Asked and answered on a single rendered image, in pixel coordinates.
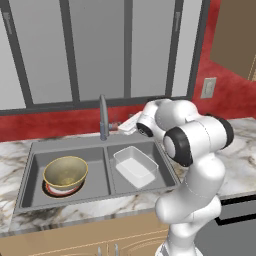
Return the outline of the grey double sink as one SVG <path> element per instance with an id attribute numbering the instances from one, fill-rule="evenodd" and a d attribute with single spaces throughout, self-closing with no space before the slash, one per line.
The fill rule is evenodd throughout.
<path id="1" fill-rule="evenodd" d="M 113 155 L 129 146 L 138 148 L 159 165 L 156 179 L 142 189 L 133 187 L 115 169 Z M 43 189 L 43 171 L 48 163 L 63 156 L 84 159 L 88 163 L 88 175 L 79 191 L 67 197 L 55 198 Z M 179 184 L 180 181 L 160 144 L 140 134 L 112 135 L 105 141 L 94 136 L 34 142 L 30 148 L 14 212 L 18 214 L 140 193 L 165 192 Z"/>

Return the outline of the window with dark frame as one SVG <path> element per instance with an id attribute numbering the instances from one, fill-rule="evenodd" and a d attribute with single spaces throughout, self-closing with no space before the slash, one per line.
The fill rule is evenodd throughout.
<path id="1" fill-rule="evenodd" d="M 190 99 L 210 0 L 0 0 L 0 116 Z"/>

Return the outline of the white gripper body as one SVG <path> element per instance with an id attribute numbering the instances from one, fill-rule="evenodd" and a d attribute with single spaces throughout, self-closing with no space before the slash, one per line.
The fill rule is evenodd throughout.
<path id="1" fill-rule="evenodd" d="M 131 116 L 129 119 L 127 119 L 125 122 L 123 122 L 121 125 L 118 126 L 118 131 L 125 135 L 130 135 L 134 133 L 137 130 L 136 123 L 140 115 L 141 115 L 141 111 Z"/>

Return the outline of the grey and black dishwasher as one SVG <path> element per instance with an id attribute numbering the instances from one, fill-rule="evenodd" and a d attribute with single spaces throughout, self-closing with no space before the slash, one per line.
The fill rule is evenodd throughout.
<path id="1" fill-rule="evenodd" d="M 198 233 L 198 249 L 204 256 L 256 256 L 256 194 L 221 204 L 221 215 Z"/>

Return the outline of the red and white sink drain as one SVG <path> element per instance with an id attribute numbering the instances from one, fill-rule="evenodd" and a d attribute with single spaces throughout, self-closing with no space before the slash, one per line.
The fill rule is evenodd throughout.
<path id="1" fill-rule="evenodd" d="M 45 181 L 42 182 L 42 190 L 43 192 L 52 198 L 64 198 L 72 196 L 73 194 L 77 193 L 82 187 L 84 183 L 81 183 L 79 186 L 66 191 L 59 191 L 57 189 L 51 188 Z"/>

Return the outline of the clear tupperware container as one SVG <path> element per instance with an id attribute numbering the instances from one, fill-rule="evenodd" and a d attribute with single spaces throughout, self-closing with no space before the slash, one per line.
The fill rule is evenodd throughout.
<path id="1" fill-rule="evenodd" d="M 138 148 L 126 147 L 113 157 L 116 170 L 136 189 L 141 189 L 156 179 L 159 165 Z"/>

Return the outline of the tan cupboard door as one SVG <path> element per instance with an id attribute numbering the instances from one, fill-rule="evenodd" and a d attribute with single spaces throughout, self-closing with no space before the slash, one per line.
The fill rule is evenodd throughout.
<path id="1" fill-rule="evenodd" d="M 108 242 L 108 256 L 115 256 L 114 244 L 118 244 L 119 256 L 155 256 L 167 232 L 168 225 L 154 213 L 117 219 Z"/>
<path id="2" fill-rule="evenodd" d="M 0 238 L 0 256 L 107 256 L 106 246 L 77 232 L 44 231 Z"/>

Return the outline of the grey tap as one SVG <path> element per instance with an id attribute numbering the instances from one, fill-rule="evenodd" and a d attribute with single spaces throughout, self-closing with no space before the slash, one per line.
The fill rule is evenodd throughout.
<path id="1" fill-rule="evenodd" d="M 103 94 L 99 97 L 100 103 L 100 139 L 105 141 L 109 136 L 110 131 L 116 131 L 118 129 L 118 123 L 110 123 L 108 119 L 108 107 L 105 96 Z"/>

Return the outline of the brown wall cupboard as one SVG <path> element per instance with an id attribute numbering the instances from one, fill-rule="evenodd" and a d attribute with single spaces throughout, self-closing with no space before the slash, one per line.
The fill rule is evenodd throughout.
<path id="1" fill-rule="evenodd" d="M 210 59 L 256 81 L 256 0 L 221 0 Z"/>

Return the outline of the grey wall socket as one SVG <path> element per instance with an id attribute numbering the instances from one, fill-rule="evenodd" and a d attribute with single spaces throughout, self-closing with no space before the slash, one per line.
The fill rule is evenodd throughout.
<path id="1" fill-rule="evenodd" d="M 202 99 L 207 99 L 207 98 L 213 97 L 216 81 L 217 81 L 216 77 L 204 79 L 202 93 L 201 93 Z"/>

